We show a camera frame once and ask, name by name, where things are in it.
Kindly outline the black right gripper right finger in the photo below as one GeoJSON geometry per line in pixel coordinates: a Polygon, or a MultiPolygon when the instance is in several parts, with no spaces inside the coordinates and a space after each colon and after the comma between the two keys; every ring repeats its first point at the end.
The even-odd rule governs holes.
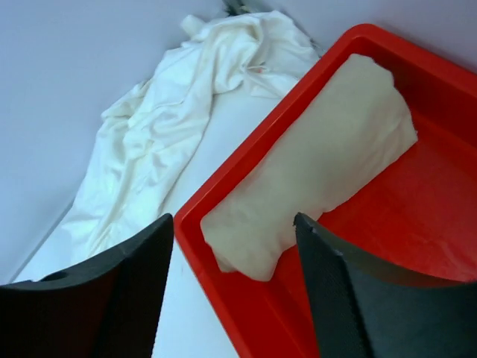
{"type": "Polygon", "coordinates": [[[476,283],[383,260],[304,213],[294,228],[322,357],[476,356],[476,283]]]}

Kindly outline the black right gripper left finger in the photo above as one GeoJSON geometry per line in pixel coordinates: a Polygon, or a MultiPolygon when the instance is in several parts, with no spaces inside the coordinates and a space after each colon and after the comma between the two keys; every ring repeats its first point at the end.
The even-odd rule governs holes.
{"type": "Polygon", "coordinates": [[[88,260],[1,286],[1,356],[151,357],[173,243],[165,214],[88,260]]]}

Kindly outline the beige t shirt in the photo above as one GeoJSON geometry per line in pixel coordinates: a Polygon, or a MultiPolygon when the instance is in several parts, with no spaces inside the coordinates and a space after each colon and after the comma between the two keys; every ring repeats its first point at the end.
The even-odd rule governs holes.
{"type": "Polygon", "coordinates": [[[259,164],[201,220],[222,272],[268,281],[294,246],[298,213],[318,218],[352,198],[415,142],[390,71],[353,54],[259,164]]]}

